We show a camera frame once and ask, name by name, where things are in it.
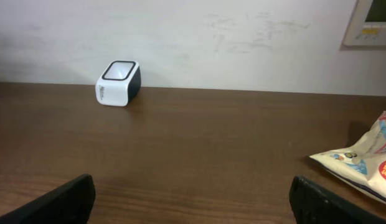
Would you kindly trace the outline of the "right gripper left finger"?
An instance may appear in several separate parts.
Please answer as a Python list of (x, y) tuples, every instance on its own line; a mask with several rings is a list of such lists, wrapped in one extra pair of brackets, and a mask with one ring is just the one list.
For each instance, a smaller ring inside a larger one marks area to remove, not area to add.
[(95, 197), (92, 176), (83, 174), (0, 216), (0, 224), (87, 224)]

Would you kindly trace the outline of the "yellow snack bag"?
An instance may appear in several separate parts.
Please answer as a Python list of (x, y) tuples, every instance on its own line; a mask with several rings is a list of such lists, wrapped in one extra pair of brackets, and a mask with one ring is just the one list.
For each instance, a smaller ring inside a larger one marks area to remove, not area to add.
[(359, 192), (386, 204), (386, 111), (354, 145), (310, 158)]

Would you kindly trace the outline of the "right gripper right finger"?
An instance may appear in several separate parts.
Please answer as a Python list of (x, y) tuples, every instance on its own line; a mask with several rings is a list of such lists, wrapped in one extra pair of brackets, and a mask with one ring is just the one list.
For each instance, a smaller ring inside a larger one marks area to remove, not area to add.
[(294, 177), (289, 203), (299, 224), (386, 224), (386, 220), (303, 177)]

